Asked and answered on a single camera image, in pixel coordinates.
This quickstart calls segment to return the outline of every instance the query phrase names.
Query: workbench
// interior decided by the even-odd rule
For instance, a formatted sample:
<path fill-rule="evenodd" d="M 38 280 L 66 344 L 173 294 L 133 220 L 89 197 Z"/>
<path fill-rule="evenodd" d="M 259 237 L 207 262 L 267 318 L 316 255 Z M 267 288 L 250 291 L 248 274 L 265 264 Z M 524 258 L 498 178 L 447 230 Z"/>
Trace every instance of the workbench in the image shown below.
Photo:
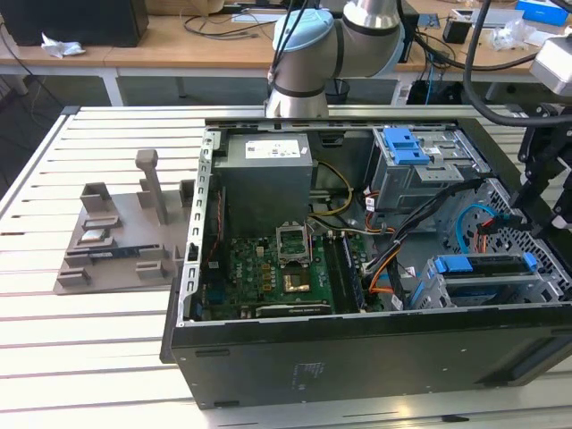
<path fill-rule="evenodd" d="M 419 13 L 437 13 L 447 17 L 454 4 L 437 0 L 409 0 Z M 494 7 L 514 7 L 513 4 Z M 225 17 L 213 17 L 222 21 Z M 423 29 L 427 34 L 442 37 L 445 20 L 441 29 Z M 226 22 L 220 25 L 207 24 L 203 31 L 225 31 L 252 25 L 252 23 Z M 544 30 L 560 33 L 562 28 L 543 26 Z M 251 30 L 257 38 L 220 41 L 202 38 L 188 33 L 181 25 L 178 16 L 149 16 L 149 26 L 137 47 L 86 46 L 84 55 L 65 57 L 60 60 L 50 57 L 39 46 L 16 46 L 12 38 L 4 34 L 12 50 L 29 69 L 37 75 L 97 76 L 105 83 L 111 105 L 125 105 L 118 79 L 123 76 L 168 76 L 177 78 L 179 95 L 184 96 L 182 77 L 218 78 L 265 78 L 273 58 L 270 39 L 260 29 Z M 265 26 L 265 32 L 272 36 L 273 25 Z M 488 31 L 484 31 L 482 40 Z M 469 32 L 465 45 L 451 45 L 457 60 L 465 62 Z M 439 43 L 430 40 L 429 44 L 440 50 L 447 50 Z M 531 46 L 528 51 L 494 52 L 486 43 L 477 50 L 475 64 L 492 65 L 516 60 L 537 50 Z M 528 71 L 530 63 L 522 64 L 505 71 L 474 72 L 473 81 L 523 83 L 536 82 Z M 396 80 L 392 105 L 407 103 L 413 82 L 425 68 L 425 53 L 421 46 L 414 44 L 407 63 L 398 64 L 391 73 L 375 76 L 375 79 Z M 21 68 L 5 46 L 0 44 L 0 74 L 22 75 Z M 462 71 L 450 69 L 443 76 L 446 81 L 461 81 Z"/>
<path fill-rule="evenodd" d="M 469 106 L 345 106 L 332 107 L 331 115 L 477 116 Z M 180 180 L 196 177 L 206 119 L 262 116 L 259 106 L 178 106 L 85 107 L 58 118 L 0 202 L 0 427 L 453 427 L 444 415 L 470 418 L 463 428 L 568 427 L 572 359 L 522 388 L 203 413 L 177 366 L 159 361 L 168 285 L 52 293 L 85 183 L 104 181 L 112 194 L 139 190 L 144 176 L 134 158 L 152 147 L 163 189 L 177 189 Z M 516 162 L 524 130 L 480 122 Z M 391 361 L 390 350 L 384 360 Z"/>

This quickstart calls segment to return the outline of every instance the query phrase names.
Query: plastic bag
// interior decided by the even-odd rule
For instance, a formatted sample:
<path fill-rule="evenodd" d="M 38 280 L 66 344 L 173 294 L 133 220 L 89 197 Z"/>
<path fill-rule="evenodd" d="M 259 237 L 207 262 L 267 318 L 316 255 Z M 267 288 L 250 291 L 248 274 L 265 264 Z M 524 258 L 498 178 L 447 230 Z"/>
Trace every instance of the plastic bag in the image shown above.
<path fill-rule="evenodd" d="M 506 23 L 504 29 L 494 29 L 491 32 L 491 45 L 495 51 L 502 49 L 528 49 L 525 40 L 536 31 L 535 27 L 527 25 L 524 20 L 513 20 Z"/>
<path fill-rule="evenodd" d="M 85 54 L 81 48 L 79 42 L 60 42 L 57 40 L 52 40 L 44 33 L 42 33 L 42 38 L 44 43 L 42 43 L 42 49 L 48 52 L 51 56 L 56 56 L 62 59 L 66 55 L 80 55 Z"/>

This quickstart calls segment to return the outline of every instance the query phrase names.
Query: slotted aluminum surface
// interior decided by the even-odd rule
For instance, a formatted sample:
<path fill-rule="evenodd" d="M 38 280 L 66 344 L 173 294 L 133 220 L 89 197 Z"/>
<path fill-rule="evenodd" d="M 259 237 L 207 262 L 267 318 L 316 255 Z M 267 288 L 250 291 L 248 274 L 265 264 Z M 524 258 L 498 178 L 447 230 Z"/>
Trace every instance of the slotted aluminum surface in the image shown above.
<path fill-rule="evenodd" d="M 86 182 L 104 181 L 112 193 L 139 190 L 144 176 L 135 154 L 154 147 L 162 186 L 176 189 L 197 174 L 206 118 L 262 113 L 259 107 L 89 107 L 58 120 L 0 203 L 0 427 L 449 427 L 438 416 L 450 414 L 470 417 L 464 425 L 471 428 L 567 427 L 572 359 L 524 388 L 202 413 L 179 369 L 158 358 L 167 290 L 52 294 Z M 347 106 L 332 113 L 476 115 L 464 106 Z M 516 162 L 523 130 L 482 124 Z M 556 192 L 549 189 L 547 199 Z"/>

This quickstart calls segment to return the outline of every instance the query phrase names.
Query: blue cable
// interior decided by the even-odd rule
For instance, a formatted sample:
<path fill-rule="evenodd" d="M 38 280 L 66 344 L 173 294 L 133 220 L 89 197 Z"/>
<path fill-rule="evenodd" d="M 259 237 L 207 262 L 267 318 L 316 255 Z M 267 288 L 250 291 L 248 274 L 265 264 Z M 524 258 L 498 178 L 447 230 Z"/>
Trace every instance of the blue cable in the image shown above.
<path fill-rule="evenodd" d="M 425 98 L 425 105 L 429 104 L 429 97 L 431 96 L 431 89 L 433 88 L 433 56 L 429 54 L 431 58 L 431 70 L 429 71 L 429 88 L 427 89 L 427 97 Z"/>
<path fill-rule="evenodd" d="M 465 207 L 465 209 L 458 215 L 457 223 L 455 224 L 455 235 L 457 236 L 458 247 L 460 248 L 461 253 L 468 253 L 468 247 L 463 240 L 463 218 L 473 208 L 480 208 L 492 217 L 497 215 L 497 213 L 490 207 L 483 206 L 482 204 L 471 204 L 470 206 Z"/>

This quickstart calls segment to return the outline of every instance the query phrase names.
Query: yellow wire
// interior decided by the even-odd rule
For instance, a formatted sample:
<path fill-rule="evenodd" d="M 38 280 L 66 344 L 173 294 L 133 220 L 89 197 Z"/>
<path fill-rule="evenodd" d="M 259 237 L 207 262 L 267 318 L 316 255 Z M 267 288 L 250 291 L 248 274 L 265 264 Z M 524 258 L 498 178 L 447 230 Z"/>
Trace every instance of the yellow wire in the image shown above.
<path fill-rule="evenodd" d="M 318 216 L 331 216 L 331 215 L 336 215 L 339 212 L 343 212 L 346 208 L 349 207 L 349 205 L 351 204 L 351 199 L 353 198 L 353 190 L 351 189 L 349 182 L 347 181 L 347 179 L 345 177 L 343 177 L 343 174 L 341 174 L 338 170 L 336 170 L 335 168 L 333 168 L 333 166 L 331 166 L 330 164 L 324 162 L 324 161 L 318 161 L 319 164 L 325 165 L 326 167 L 330 168 L 333 172 L 336 173 L 336 175 L 343 180 L 343 182 L 346 184 L 346 187 L 348 188 L 348 199 L 346 199 L 346 202 L 344 203 L 343 206 L 341 206 L 340 208 L 335 208 L 333 210 L 328 210 L 327 212 L 314 212 L 312 213 L 312 215 L 318 215 Z"/>

